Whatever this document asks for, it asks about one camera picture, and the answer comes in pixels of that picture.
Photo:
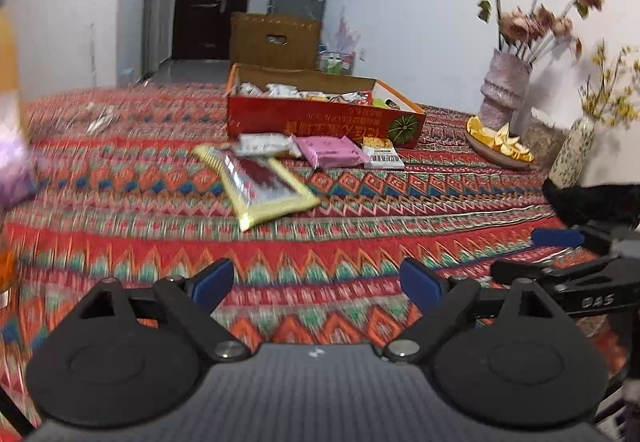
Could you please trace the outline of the glass jar of seeds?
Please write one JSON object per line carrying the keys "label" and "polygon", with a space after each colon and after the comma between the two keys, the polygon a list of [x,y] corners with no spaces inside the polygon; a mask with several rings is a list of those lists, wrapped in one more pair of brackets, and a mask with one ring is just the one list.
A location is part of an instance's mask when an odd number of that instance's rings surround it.
{"label": "glass jar of seeds", "polygon": [[529,115],[522,143],[533,154],[538,166],[549,169],[568,136],[568,129],[539,108],[533,107]]}

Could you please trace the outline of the white red snack packet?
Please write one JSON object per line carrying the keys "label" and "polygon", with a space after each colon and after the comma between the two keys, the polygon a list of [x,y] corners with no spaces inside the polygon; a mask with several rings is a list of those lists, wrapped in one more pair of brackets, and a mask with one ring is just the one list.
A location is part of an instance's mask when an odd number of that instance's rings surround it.
{"label": "white red snack packet", "polygon": [[232,150],[241,157],[302,157],[295,139],[281,133],[242,133]]}

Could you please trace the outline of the speckled white vase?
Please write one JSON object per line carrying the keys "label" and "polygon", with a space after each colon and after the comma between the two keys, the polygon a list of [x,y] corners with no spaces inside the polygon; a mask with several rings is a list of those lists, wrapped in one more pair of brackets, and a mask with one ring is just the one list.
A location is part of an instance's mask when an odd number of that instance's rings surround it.
{"label": "speckled white vase", "polygon": [[572,124],[548,174],[557,188],[571,188],[578,183],[595,136],[596,121],[591,116],[582,115]]}

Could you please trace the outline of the plate of orange peels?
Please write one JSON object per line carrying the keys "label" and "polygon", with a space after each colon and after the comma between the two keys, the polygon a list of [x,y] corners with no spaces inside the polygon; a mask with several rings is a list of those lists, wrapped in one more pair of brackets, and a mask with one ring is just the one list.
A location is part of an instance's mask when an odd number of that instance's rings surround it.
{"label": "plate of orange peels", "polygon": [[524,170],[533,165],[534,155],[518,136],[510,136],[508,124],[492,130],[479,116],[472,116],[466,122],[465,137],[475,153],[498,166]]}

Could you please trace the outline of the patterned red tablecloth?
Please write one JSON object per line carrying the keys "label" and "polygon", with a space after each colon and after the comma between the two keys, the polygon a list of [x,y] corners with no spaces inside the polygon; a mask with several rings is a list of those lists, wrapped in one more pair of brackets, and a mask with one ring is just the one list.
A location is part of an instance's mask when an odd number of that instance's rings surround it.
{"label": "patterned red tablecloth", "polygon": [[488,281],[492,260],[571,266],[584,250],[535,248],[555,226],[543,171],[489,165],[466,144],[465,114],[427,107],[405,169],[292,173],[320,198],[241,232],[213,171],[192,150],[227,137],[227,98],[209,86],[70,91],[29,104],[40,190],[4,217],[20,272],[1,313],[1,383],[30,420],[24,371],[49,332],[98,280],[144,287],[232,260],[235,288],[215,314],[249,347],[382,346],[419,315],[400,262]]}

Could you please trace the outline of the pink snack packet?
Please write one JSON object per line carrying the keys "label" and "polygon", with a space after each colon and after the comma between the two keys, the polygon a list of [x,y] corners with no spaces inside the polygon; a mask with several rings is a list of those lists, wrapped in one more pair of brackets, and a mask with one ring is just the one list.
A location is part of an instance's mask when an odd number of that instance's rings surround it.
{"label": "pink snack packet", "polygon": [[370,157],[347,136],[296,136],[295,142],[314,169],[349,168],[370,162]]}

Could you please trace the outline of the pink ceramic vase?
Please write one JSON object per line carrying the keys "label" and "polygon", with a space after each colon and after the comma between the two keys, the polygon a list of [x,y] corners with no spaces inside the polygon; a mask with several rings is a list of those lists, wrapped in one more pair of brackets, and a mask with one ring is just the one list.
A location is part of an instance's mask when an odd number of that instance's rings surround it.
{"label": "pink ceramic vase", "polygon": [[480,87],[483,102],[477,117],[484,127],[498,130],[511,121],[522,107],[532,69],[516,55],[494,50]]}

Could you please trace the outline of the dried pink roses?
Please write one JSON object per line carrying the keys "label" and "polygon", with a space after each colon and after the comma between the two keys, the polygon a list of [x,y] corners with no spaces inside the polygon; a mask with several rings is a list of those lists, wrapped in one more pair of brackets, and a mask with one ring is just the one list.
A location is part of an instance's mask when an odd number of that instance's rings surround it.
{"label": "dried pink roses", "polygon": [[477,2],[477,17],[484,23],[497,24],[498,50],[533,66],[547,54],[567,46],[574,57],[582,56],[582,40],[574,33],[570,12],[583,20],[593,11],[600,12],[605,0],[570,0],[561,12],[555,13],[540,0],[532,0],[528,10],[506,11],[502,0]]}

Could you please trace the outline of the red cardboard snack box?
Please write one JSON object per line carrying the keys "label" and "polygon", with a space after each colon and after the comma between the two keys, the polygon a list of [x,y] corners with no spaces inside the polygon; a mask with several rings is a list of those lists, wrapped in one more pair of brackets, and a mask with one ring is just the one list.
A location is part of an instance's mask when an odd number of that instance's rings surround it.
{"label": "red cardboard snack box", "polygon": [[416,146],[425,112],[386,82],[315,70],[236,63],[228,84],[227,131],[287,136],[365,136]]}

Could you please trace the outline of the yellow silver snack bag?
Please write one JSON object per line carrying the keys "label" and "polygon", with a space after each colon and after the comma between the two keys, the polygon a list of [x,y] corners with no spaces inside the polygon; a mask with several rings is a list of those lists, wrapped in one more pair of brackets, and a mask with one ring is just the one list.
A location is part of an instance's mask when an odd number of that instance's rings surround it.
{"label": "yellow silver snack bag", "polygon": [[193,154],[221,180],[242,232],[320,205],[307,185],[273,157],[239,157],[209,144]]}

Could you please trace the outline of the orange white snack packet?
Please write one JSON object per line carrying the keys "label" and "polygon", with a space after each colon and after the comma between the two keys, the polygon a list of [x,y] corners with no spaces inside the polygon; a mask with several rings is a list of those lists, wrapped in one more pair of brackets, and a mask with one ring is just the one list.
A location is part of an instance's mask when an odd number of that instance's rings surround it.
{"label": "orange white snack packet", "polygon": [[370,138],[362,139],[362,150],[369,158],[364,166],[375,170],[404,170],[405,164],[389,139]]}

